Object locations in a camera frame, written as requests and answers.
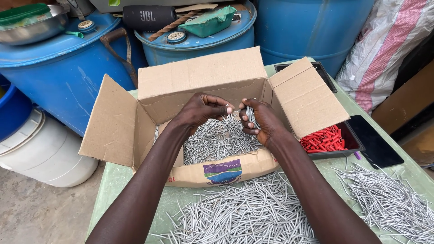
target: table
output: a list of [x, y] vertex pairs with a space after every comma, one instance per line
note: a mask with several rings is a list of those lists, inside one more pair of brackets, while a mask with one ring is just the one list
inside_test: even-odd
[[[270, 77], [275, 74], [274, 65], [265, 66], [267, 75]], [[395, 171], [402, 173], [402, 177], [407, 179], [411, 186], [421, 195], [425, 196], [428, 201], [434, 202], [434, 181], [405, 153], [398, 144], [390, 138], [390, 136], [369, 116], [367, 115], [357, 103], [348, 96], [346, 92], [332, 79], [336, 89], [335, 93], [337, 99], [340, 101], [342, 106], [346, 109], [350, 116], [360, 114], [362, 115], [377, 131], [380, 135], [396, 150], [396, 152], [404, 159], [404, 163], [401, 165], [396, 165], [393, 167], [386, 168], [385, 171], [392, 174]], [[137, 90], [130, 91], [130, 93], [137, 97]], [[331, 159], [321, 159], [315, 160], [315, 164], [319, 171], [325, 177], [327, 182], [338, 192], [340, 197], [349, 205], [353, 206], [355, 201], [351, 200], [348, 195], [344, 192], [343, 186], [339, 182], [336, 171], [332, 168], [345, 169], [346, 158], [331, 158]], [[373, 170], [366, 159], [362, 158], [357, 160], [355, 156], [348, 157], [348, 162], [357, 162], [361, 166]], [[89, 229], [87, 236], [92, 231], [93, 227], [96, 225], [102, 214], [107, 210], [110, 204], [116, 199], [122, 189], [126, 186], [128, 181], [132, 177], [132, 170], [125, 166], [116, 165], [107, 162], [104, 174], [101, 179], [101, 184], [99, 187], [98, 195], [96, 197], [95, 206], [93, 209], [92, 217], [89, 224]], [[179, 188], [179, 187], [165, 187], [163, 194], [161, 195], [161, 200], [158, 205], [157, 212], [155, 214], [151, 233], [168, 233], [172, 229], [172, 224], [170, 223], [165, 212], [176, 213], [179, 211], [177, 199], [181, 206], [184, 206], [190, 202], [198, 201], [196, 196], [193, 194], [202, 193], [202, 188]], [[357, 205], [353, 208], [356, 213], [360, 211], [360, 207]], [[377, 228], [373, 228], [376, 234], [386, 234], [386, 232], [380, 231]], [[156, 244], [158, 238], [149, 235], [146, 243]], [[398, 244], [398, 242], [391, 237], [381, 238], [384, 244]]]

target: jbl logo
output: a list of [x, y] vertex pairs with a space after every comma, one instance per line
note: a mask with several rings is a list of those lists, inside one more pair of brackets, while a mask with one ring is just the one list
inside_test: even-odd
[[142, 21], [155, 21], [152, 17], [152, 11], [140, 11], [140, 18]]

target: stainless steel bowl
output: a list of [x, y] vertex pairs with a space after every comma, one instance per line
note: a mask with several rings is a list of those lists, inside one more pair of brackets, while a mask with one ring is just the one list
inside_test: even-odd
[[66, 13], [69, 9], [60, 5], [48, 6], [52, 14], [51, 18], [31, 25], [0, 30], [0, 43], [9, 46], [25, 45], [48, 39], [64, 31], [65, 26], [68, 25]]

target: white plastic bag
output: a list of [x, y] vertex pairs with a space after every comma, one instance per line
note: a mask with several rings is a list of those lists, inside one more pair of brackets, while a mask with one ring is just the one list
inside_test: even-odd
[[398, 68], [434, 27], [434, 0], [377, 0], [336, 77], [371, 114], [395, 84]]

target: black phone screen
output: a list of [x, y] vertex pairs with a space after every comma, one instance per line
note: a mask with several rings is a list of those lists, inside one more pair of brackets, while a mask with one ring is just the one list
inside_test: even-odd
[[378, 167], [390, 167], [404, 162], [398, 153], [361, 115], [351, 116], [347, 122], [366, 148], [365, 151], [362, 151], [362, 154], [375, 169], [378, 169]]

